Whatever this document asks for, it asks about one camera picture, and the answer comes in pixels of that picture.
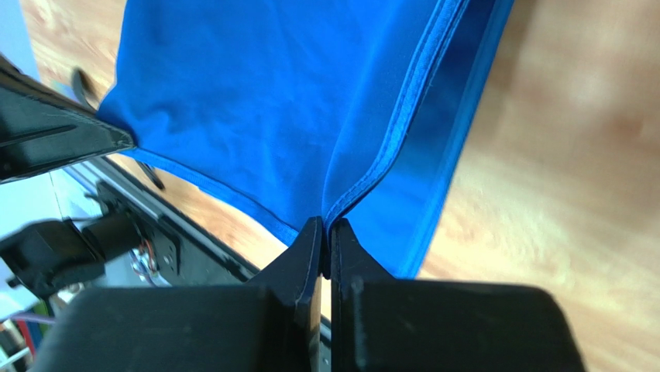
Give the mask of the blue cloth napkin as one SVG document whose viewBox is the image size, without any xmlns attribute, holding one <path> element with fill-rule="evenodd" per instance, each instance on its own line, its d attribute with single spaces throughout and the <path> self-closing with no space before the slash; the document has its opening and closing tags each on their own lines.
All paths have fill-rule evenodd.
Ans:
<svg viewBox="0 0 660 372">
<path fill-rule="evenodd" d="M 348 219 L 392 275 L 425 259 L 510 1 L 129 1 L 99 117 L 130 157 L 291 244 Z"/>
</svg>

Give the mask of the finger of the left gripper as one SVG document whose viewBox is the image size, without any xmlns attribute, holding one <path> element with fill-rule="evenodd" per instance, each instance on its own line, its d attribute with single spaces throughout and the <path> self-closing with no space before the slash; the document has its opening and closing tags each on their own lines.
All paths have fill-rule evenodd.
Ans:
<svg viewBox="0 0 660 372">
<path fill-rule="evenodd" d="M 95 111 L 1 57 L 1 182 L 19 181 L 136 146 Z"/>
</svg>

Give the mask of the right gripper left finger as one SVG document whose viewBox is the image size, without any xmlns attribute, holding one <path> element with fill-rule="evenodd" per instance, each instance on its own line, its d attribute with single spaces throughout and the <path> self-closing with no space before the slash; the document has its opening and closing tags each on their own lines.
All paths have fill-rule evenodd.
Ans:
<svg viewBox="0 0 660 372">
<path fill-rule="evenodd" d="M 244 284 L 92 288 L 64 310 L 35 371 L 317 371 L 323 224 Z"/>
</svg>

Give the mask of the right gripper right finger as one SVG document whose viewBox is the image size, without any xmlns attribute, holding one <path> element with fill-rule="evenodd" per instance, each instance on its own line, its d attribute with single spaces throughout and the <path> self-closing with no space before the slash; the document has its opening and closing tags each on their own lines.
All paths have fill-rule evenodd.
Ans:
<svg viewBox="0 0 660 372">
<path fill-rule="evenodd" d="M 563 311 L 532 286 L 393 277 L 348 220 L 329 234 L 334 371 L 583 371 Z"/>
</svg>

